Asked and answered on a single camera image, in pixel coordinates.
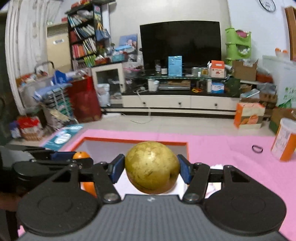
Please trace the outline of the large orange fruit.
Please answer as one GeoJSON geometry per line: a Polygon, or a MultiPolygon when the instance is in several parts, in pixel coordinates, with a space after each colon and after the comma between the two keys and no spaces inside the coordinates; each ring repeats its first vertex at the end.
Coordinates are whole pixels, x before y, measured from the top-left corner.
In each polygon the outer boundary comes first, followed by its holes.
{"type": "MultiPolygon", "coordinates": [[[[85,158],[91,158],[90,155],[87,153],[87,152],[76,152],[73,156],[73,159],[85,159],[85,158]]],[[[91,168],[93,164],[87,164],[87,166],[83,167],[83,169],[85,169],[85,172],[84,174],[88,173],[90,174],[90,171],[89,169],[91,168]]],[[[95,191],[95,186],[94,186],[94,183],[92,181],[83,181],[81,182],[82,186],[83,186],[83,189],[90,193],[92,196],[94,197],[97,197],[96,195],[96,191],[95,191]]]]}

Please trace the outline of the yellow-green pear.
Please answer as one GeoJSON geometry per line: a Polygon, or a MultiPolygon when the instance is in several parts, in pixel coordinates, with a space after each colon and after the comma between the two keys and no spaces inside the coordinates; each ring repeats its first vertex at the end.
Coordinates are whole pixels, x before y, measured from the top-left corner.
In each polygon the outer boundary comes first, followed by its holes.
{"type": "Polygon", "coordinates": [[[147,141],[136,144],[126,153],[125,171],[137,190],[146,194],[162,194],[175,186],[180,163],[166,145],[147,141]]]}

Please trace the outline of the teal paperback book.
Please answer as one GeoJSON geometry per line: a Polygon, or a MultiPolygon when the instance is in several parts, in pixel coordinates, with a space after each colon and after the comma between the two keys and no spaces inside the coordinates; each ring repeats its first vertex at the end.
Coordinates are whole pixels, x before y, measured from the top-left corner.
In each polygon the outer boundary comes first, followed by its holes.
{"type": "Polygon", "coordinates": [[[67,144],[77,133],[83,129],[83,125],[69,125],[56,131],[48,141],[43,144],[46,149],[59,151],[67,144]]]}

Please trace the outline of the pink floral tablecloth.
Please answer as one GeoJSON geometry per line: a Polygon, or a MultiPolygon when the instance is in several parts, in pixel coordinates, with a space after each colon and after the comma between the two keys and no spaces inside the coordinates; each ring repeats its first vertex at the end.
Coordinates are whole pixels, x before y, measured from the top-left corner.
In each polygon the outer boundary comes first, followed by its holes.
{"type": "Polygon", "coordinates": [[[190,163],[210,167],[204,201],[127,195],[100,204],[67,167],[69,182],[47,180],[20,201],[21,240],[295,240],[295,160],[276,160],[272,137],[87,130],[85,140],[185,145],[190,163]]]}

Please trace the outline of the red white carton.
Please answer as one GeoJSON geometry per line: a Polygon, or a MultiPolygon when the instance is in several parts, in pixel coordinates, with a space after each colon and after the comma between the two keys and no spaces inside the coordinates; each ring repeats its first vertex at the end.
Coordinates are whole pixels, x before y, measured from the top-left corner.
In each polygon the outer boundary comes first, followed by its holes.
{"type": "Polygon", "coordinates": [[[17,119],[22,137],[27,141],[40,141],[44,132],[37,116],[21,116],[17,119]]]}

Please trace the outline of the red gift bag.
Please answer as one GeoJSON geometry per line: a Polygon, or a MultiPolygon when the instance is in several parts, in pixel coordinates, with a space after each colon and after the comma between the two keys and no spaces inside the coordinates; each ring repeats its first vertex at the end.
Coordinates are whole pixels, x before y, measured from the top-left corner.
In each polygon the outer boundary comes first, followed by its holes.
{"type": "Polygon", "coordinates": [[[73,113],[79,123],[99,121],[101,107],[91,76],[71,82],[67,94],[70,97],[73,113]]]}

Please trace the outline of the metal shopping trolley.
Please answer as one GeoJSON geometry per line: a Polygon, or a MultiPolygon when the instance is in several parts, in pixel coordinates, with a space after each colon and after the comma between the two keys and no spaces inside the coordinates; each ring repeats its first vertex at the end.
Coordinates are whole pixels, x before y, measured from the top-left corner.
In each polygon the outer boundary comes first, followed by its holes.
{"type": "Polygon", "coordinates": [[[56,70],[52,61],[46,61],[22,78],[18,93],[26,113],[41,113],[46,127],[58,130],[78,124],[68,95],[71,86],[66,75],[56,70]]]}

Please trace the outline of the white TV cabinet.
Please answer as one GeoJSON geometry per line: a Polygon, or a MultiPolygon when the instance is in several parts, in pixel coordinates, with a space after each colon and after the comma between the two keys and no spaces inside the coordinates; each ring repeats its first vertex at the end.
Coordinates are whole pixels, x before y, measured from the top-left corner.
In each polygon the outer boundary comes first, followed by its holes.
{"type": "Polygon", "coordinates": [[[152,113],[234,116],[239,101],[240,99],[236,97],[204,95],[134,93],[122,96],[122,105],[125,110],[135,109],[136,112],[148,110],[152,113]]]}

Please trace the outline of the orange fruit carton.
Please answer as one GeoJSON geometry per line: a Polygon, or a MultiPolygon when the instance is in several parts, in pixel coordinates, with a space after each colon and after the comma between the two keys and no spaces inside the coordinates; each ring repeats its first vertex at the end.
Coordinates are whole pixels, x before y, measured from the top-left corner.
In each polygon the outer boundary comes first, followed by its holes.
{"type": "Polygon", "coordinates": [[[242,130],[259,129],[263,123],[265,107],[255,102],[239,102],[236,106],[234,126],[242,130]]]}

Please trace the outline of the orange white canister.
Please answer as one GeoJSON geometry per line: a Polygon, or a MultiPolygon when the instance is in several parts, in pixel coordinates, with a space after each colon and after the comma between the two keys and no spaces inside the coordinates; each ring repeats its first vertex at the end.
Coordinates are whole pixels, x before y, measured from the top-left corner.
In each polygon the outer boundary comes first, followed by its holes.
{"type": "Polygon", "coordinates": [[[282,118],[271,147],[272,155],[280,161],[289,161],[295,152],[295,120],[282,118]]]}

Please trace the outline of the white air conditioner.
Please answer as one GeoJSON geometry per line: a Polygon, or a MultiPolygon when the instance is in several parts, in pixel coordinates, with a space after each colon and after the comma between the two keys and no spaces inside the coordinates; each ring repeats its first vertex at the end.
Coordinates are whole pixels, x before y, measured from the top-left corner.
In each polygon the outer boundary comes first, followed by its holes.
{"type": "Polygon", "coordinates": [[[53,62],[55,69],[67,73],[71,70],[71,55],[66,22],[47,26],[47,60],[53,62]]]}

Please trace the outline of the orange white snack box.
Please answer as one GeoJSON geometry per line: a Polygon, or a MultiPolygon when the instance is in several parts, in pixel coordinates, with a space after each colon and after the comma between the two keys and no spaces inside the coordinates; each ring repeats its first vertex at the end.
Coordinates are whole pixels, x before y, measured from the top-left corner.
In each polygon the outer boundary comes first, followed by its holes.
{"type": "Polygon", "coordinates": [[[213,78],[225,77],[225,63],[224,61],[212,60],[209,63],[209,75],[213,78]]]}

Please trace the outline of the white glass-door cabinet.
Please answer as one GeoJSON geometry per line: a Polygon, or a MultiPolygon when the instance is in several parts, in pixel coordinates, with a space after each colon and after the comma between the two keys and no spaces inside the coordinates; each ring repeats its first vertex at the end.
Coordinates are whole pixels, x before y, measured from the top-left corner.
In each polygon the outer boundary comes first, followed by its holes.
{"type": "Polygon", "coordinates": [[[112,63],[91,68],[94,87],[103,99],[103,107],[122,104],[125,92],[125,74],[122,63],[112,63]]]}

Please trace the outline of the brown cardboard box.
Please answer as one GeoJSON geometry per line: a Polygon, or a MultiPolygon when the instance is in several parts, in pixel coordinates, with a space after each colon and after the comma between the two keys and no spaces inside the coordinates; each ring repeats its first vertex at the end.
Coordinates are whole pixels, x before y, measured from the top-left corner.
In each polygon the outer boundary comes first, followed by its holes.
{"type": "Polygon", "coordinates": [[[232,62],[232,74],[240,80],[255,81],[257,73],[258,60],[234,60],[232,62]]]}

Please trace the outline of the blue paper package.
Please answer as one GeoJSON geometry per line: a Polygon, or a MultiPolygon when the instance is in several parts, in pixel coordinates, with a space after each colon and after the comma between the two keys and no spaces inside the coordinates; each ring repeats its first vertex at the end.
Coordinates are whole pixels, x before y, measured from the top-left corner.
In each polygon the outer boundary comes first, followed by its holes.
{"type": "Polygon", "coordinates": [[[168,75],[182,76],[182,56],[168,57],[168,75]]]}

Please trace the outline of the black bookshelf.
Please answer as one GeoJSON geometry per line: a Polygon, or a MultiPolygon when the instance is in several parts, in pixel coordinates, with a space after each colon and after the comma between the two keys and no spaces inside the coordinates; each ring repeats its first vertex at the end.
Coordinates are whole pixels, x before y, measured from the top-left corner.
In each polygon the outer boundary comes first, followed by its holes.
{"type": "Polygon", "coordinates": [[[103,8],[111,1],[79,1],[67,15],[71,66],[74,70],[110,62],[107,57],[108,30],[103,8]]]}

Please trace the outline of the black television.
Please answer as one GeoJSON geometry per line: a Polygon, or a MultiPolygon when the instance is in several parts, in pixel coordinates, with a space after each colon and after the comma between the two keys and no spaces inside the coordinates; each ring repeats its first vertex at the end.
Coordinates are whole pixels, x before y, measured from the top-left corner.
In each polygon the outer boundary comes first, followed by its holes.
{"type": "Polygon", "coordinates": [[[222,59],[220,23],[215,21],[170,21],[141,25],[140,38],[144,68],[152,70],[155,61],[182,56],[186,69],[204,67],[222,59]]]}

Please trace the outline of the green stacking bins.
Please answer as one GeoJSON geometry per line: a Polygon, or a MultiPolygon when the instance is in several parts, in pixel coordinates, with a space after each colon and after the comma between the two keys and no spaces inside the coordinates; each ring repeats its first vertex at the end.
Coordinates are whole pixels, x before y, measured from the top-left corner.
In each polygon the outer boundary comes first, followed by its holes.
{"type": "Polygon", "coordinates": [[[235,60],[249,59],[251,57],[251,32],[227,28],[226,34],[226,60],[232,65],[235,60]]]}

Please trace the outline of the white mini fridge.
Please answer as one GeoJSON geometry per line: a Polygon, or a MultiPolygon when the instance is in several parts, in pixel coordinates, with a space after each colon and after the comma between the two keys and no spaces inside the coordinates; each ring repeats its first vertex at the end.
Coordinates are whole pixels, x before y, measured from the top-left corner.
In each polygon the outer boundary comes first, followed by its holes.
{"type": "Polygon", "coordinates": [[[276,56],[262,56],[263,67],[267,69],[276,86],[279,108],[295,108],[295,61],[276,56]]]}

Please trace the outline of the wooden shelf unit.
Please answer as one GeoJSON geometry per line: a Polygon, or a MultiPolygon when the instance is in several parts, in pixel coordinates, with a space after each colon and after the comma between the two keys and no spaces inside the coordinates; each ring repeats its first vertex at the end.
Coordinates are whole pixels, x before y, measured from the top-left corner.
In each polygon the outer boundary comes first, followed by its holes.
{"type": "Polygon", "coordinates": [[[285,14],[287,17],[288,33],[290,38],[290,59],[295,61],[296,58],[296,19],[295,8],[289,6],[285,8],[285,14]]]}

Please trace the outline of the wall clock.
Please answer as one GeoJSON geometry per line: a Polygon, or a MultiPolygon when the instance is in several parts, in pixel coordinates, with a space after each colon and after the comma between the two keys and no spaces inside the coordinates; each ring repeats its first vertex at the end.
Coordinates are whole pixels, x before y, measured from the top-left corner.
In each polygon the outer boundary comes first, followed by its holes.
{"type": "Polygon", "coordinates": [[[274,13],[276,11],[274,0],[259,0],[259,3],[269,13],[274,13]]]}

